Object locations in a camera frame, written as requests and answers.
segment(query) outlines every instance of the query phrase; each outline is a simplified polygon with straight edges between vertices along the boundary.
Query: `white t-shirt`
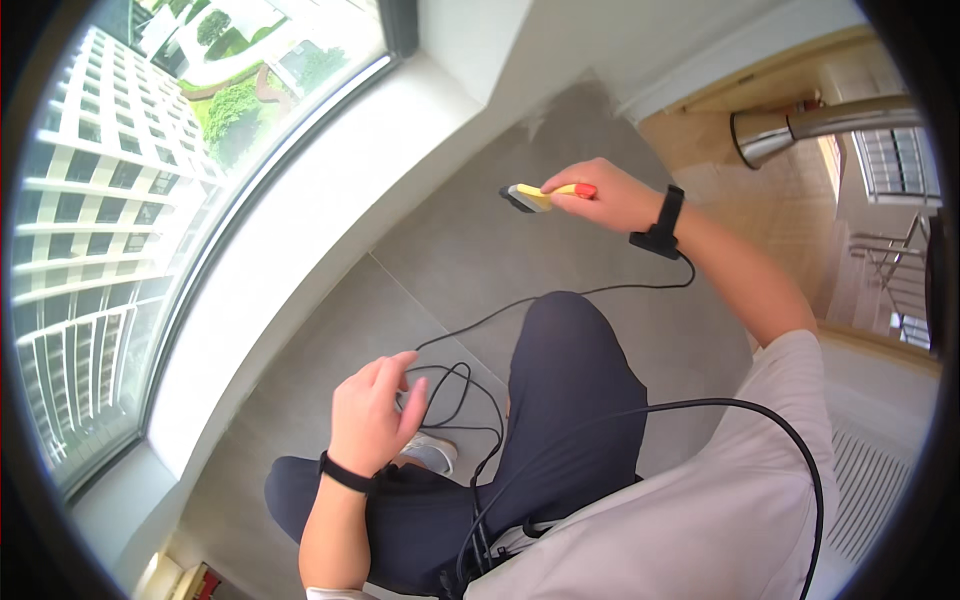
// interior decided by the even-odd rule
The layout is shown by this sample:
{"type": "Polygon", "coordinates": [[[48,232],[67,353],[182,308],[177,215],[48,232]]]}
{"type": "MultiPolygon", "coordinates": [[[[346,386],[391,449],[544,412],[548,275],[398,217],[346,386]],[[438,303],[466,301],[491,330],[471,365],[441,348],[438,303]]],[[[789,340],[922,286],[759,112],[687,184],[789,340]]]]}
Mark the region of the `white t-shirt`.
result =
{"type": "MultiPolygon", "coordinates": [[[[780,336],[755,356],[735,396],[776,411],[804,439],[820,470],[829,531],[838,492],[816,337],[780,336]]],[[[564,519],[470,584],[466,600],[797,598],[815,518],[800,450],[773,421],[730,407],[695,457],[564,519]]],[[[313,588],[307,597],[373,600],[313,588]]]]}

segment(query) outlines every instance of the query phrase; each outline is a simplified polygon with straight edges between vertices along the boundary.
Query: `building facade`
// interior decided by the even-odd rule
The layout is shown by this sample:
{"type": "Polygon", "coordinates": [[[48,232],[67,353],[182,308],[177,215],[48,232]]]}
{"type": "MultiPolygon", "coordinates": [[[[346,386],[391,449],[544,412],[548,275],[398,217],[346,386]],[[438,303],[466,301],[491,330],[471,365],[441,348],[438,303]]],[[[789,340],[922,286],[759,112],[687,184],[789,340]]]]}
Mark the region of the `building facade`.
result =
{"type": "Polygon", "coordinates": [[[31,409],[58,483],[139,426],[166,291],[225,175],[177,82],[92,27],[23,165],[10,282],[31,409]]]}

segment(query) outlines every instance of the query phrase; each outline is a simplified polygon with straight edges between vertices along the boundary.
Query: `tree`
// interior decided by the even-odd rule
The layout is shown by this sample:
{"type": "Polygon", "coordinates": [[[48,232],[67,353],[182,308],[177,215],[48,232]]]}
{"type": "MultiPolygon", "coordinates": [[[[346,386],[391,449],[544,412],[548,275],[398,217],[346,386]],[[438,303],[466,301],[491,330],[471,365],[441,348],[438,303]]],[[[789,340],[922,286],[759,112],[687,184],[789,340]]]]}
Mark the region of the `tree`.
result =
{"type": "Polygon", "coordinates": [[[259,127],[256,120],[260,101],[256,99],[256,77],[221,89],[213,95],[206,114],[204,141],[211,155],[225,167],[247,150],[259,127]]]}
{"type": "Polygon", "coordinates": [[[211,12],[197,26],[197,43],[202,46],[209,46],[227,30],[230,24],[230,16],[217,9],[211,12]]]}
{"type": "Polygon", "coordinates": [[[346,63],[347,56],[340,47],[311,52],[304,61],[303,76],[298,83],[309,94],[346,63]]]}

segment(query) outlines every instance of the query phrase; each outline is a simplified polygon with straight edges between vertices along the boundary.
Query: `metal railing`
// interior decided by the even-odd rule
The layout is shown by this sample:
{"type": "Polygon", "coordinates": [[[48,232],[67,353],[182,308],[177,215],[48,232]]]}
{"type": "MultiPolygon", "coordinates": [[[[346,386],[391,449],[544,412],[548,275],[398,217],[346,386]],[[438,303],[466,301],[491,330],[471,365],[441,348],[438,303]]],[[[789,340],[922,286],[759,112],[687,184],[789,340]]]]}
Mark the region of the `metal railing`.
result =
{"type": "Polygon", "coordinates": [[[853,142],[870,202],[941,205],[940,185],[923,128],[859,131],[853,142]]]}
{"type": "Polygon", "coordinates": [[[900,330],[900,339],[922,348],[930,347],[923,279],[929,240],[929,222],[918,211],[906,235],[854,232],[849,246],[851,256],[865,258],[873,266],[873,275],[896,315],[891,326],[900,330]],[[911,248],[918,235],[923,237],[924,247],[911,248]]]}

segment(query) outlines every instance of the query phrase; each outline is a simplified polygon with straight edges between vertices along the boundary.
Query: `shoe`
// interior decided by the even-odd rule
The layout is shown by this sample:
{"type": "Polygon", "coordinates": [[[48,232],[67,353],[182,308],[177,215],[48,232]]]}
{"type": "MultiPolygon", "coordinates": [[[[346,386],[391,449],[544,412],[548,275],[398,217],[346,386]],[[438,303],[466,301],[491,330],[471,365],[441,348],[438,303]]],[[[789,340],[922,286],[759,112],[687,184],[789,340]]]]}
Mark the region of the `shoe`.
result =
{"type": "Polygon", "coordinates": [[[449,477],[453,474],[453,465],[457,462],[457,446],[448,440],[434,438],[418,431],[400,450],[400,456],[415,458],[429,470],[449,477]]]}

